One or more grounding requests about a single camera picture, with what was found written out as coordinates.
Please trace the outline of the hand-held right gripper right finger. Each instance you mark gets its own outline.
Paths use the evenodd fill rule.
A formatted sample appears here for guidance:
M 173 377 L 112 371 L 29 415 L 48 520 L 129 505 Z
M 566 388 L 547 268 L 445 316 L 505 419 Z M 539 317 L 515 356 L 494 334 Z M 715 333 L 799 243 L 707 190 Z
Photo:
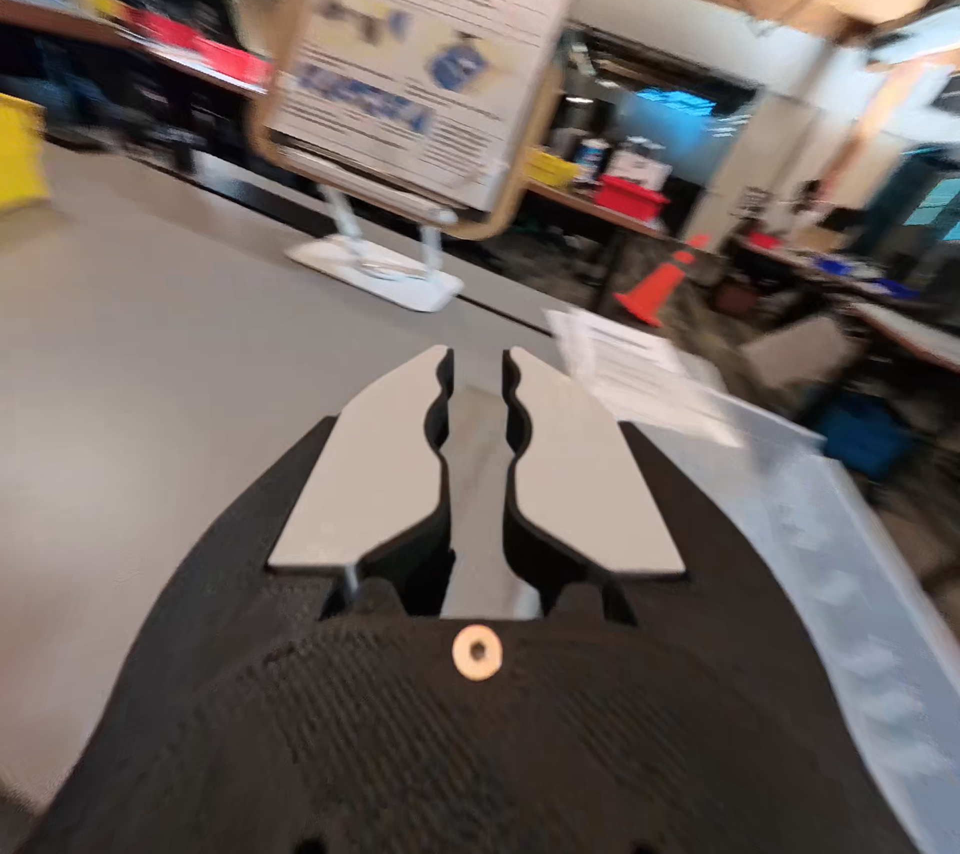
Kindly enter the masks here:
M 520 347 L 503 352 L 510 448 L 502 547 L 548 615 L 573 585 L 626 616 L 625 586 L 675 583 L 688 566 L 617 418 Z

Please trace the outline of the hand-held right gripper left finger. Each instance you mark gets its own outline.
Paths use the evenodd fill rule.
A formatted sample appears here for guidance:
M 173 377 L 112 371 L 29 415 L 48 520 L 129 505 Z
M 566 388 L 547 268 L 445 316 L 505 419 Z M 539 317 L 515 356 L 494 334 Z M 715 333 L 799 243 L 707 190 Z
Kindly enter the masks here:
M 438 616 L 455 561 L 442 451 L 453 388 L 453 350 L 435 345 L 354 396 L 332 422 L 268 570 L 330 576 L 345 602 L 381 579 L 407 613 Z

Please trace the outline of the printed paper sheet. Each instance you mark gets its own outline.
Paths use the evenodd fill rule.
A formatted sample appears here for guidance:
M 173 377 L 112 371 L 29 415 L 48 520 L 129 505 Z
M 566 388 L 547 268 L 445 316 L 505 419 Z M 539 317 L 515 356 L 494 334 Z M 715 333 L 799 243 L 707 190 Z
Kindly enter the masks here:
M 568 376 L 619 421 L 729 449 L 744 446 L 721 400 L 726 383 L 709 360 L 581 308 L 544 314 Z

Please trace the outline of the orange traffic cone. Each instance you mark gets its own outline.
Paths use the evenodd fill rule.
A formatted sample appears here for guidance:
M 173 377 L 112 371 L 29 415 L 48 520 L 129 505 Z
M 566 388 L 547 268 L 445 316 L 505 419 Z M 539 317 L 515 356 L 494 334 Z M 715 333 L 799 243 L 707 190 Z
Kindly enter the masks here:
M 645 326 L 661 328 L 661 310 L 686 280 L 698 252 L 707 245 L 710 237 L 708 234 L 691 237 L 688 244 L 675 250 L 633 288 L 614 293 L 617 305 Z

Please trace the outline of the white board stand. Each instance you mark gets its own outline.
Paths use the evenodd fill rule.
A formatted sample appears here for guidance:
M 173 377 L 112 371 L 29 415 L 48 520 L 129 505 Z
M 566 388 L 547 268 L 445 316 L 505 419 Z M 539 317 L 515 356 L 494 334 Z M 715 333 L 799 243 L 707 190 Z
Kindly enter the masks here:
M 342 190 L 323 185 L 321 192 L 336 230 L 289 248 L 289 260 L 415 313 L 438 313 L 462 294 L 464 282 L 443 268 L 438 224 L 421 224 L 418 256 L 404 256 L 366 238 Z

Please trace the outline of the blue plastic crate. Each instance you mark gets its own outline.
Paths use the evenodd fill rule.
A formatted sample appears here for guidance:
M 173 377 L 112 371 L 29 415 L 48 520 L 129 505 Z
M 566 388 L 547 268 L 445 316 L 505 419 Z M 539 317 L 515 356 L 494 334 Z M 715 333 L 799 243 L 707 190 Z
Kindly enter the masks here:
M 880 484 L 911 454 L 913 429 L 884 398 L 844 392 L 814 426 L 823 438 L 823 454 L 849 472 Z

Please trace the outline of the red plastic bin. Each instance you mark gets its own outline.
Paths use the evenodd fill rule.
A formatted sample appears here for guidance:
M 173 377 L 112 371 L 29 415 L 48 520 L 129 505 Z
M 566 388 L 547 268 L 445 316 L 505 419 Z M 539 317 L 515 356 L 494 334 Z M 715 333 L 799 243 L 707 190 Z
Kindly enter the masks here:
M 605 174 L 594 191 L 593 203 L 635 221 L 650 223 L 661 215 L 669 200 L 639 183 Z
M 187 24 L 171 20 L 156 12 L 126 6 L 125 26 L 137 36 L 153 44 L 194 52 L 197 32 Z
M 211 71 L 247 85 L 265 88 L 271 64 L 239 47 L 211 41 L 199 34 L 193 37 L 193 49 Z

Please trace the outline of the wooden board with instruction sheet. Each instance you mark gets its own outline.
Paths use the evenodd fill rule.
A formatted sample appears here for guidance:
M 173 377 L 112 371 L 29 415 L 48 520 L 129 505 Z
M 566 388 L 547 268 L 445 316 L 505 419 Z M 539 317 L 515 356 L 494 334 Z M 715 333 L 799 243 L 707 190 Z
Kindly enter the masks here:
M 270 163 L 451 238 L 514 220 L 575 0 L 286 0 L 249 138 Z

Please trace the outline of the yellow plastic bin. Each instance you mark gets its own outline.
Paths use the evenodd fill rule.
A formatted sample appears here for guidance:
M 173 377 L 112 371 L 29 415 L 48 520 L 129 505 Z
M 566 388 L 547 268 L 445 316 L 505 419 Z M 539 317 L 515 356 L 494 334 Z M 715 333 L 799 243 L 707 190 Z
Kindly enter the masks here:
M 45 113 L 30 101 L 1 94 L 1 212 L 50 199 L 43 167 Z

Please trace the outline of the long wooden table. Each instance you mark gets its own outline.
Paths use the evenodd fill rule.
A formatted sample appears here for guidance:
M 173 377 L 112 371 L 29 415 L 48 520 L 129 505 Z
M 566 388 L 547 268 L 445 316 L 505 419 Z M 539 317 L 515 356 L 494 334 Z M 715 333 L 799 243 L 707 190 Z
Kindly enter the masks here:
M 7 27 L 52 35 L 60 39 L 138 53 L 160 66 L 247 99 L 261 97 L 266 93 L 263 84 L 223 74 L 203 63 L 198 55 L 193 55 L 183 48 L 145 40 L 126 28 L 91 16 L 60 0 L 1 0 L 1 22 Z

